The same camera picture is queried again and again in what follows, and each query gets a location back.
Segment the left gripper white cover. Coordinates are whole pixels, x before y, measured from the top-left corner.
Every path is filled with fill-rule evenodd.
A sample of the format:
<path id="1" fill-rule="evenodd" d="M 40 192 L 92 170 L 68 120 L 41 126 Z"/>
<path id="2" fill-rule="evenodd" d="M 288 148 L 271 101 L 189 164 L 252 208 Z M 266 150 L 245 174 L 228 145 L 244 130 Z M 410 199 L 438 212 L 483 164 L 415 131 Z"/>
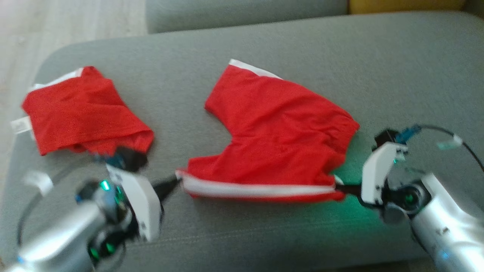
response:
<path id="1" fill-rule="evenodd" d="M 152 186 L 146 177 L 107 165 L 110 180 L 122 188 L 138 221 L 139 236 L 153 242 L 160 235 L 163 202 L 180 184 L 181 178 L 169 176 Z"/>

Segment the red shorts with white stripe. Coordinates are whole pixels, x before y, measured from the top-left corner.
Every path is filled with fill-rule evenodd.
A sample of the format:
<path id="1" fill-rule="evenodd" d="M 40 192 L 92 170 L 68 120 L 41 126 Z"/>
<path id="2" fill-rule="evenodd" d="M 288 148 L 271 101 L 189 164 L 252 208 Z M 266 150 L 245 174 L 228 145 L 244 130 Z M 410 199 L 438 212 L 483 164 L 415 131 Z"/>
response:
<path id="1" fill-rule="evenodd" d="M 178 169 L 193 197 L 268 202 L 341 201 L 344 164 L 359 124 L 308 88 L 231 59 L 205 102 L 231 135 L 224 150 Z"/>

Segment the yellow cushion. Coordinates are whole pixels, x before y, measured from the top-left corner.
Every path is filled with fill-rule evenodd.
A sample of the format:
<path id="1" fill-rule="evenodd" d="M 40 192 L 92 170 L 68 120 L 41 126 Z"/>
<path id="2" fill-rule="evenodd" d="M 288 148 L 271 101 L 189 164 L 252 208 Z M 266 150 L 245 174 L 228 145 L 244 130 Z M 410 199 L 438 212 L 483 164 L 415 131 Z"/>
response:
<path id="1" fill-rule="evenodd" d="M 349 0 L 349 14 L 461 10 L 467 0 Z"/>

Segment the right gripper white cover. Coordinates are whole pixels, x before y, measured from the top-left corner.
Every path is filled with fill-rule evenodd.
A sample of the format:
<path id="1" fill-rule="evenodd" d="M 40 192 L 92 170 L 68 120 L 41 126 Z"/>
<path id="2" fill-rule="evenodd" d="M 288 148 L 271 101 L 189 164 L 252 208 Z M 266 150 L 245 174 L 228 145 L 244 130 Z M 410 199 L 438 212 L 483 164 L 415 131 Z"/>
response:
<path id="1" fill-rule="evenodd" d="M 362 170 L 361 184 L 336 184 L 335 190 L 345 195 L 361 197 L 366 206 L 384 204 L 385 184 L 396 161 L 404 157 L 408 147 L 404 144 L 386 142 L 376 148 L 365 161 Z"/>

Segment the grey sofa back cushion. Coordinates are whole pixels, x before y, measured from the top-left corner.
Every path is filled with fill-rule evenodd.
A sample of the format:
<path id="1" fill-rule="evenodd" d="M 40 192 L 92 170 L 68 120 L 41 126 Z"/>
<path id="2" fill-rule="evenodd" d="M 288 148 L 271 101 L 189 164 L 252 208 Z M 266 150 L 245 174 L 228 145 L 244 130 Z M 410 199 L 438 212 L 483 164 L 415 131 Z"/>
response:
<path id="1" fill-rule="evenodd" d="M 146 0 L 148 33 L 347 14 L 349 0 Z"/>

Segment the grey sofa seat cushion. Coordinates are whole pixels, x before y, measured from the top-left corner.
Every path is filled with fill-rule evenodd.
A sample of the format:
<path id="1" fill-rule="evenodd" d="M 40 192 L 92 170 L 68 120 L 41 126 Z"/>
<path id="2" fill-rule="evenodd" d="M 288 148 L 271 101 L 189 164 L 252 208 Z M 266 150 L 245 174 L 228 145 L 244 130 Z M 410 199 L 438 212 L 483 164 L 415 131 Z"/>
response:
<path id="1" fill-rule="evenodd" d="M 177 31 L 69 45 L 35 81 L 81 66 L 112 79 L 155 132 L 144 174 L 162 179 L 189 158 L 216 155 L 228 131 L 204 103 L 230 59 L 309 88 L 361 128 L 344 181 L 386 128 L 444 127 L 484 160 L 484 20 L 464 12 L 346 15 Z M 119 272 L 316 271 L 425 258 L 406 223 L 386 226 L 354 197 L 320 204 L 192 199 L 178 188 L 164 204 L 159 240 L 129 243 Z"/>

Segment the red jersey with white trim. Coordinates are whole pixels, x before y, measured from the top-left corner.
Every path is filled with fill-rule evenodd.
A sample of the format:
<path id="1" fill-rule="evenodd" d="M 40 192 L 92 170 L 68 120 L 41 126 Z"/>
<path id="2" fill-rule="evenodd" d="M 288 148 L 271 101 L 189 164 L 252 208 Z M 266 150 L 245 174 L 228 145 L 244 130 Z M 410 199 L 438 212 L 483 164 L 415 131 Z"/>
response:
<path id="1" fill-rule="evenodd" d="M 93 66 L 35 84 L 21 108 L 26 116 L 12 121 L 12 129 L 16 134 L 29 131 L 41 156 L 63 149 L 113 155 L 119 146 L 146 153 L 155 138 L 113 81 Z"/>

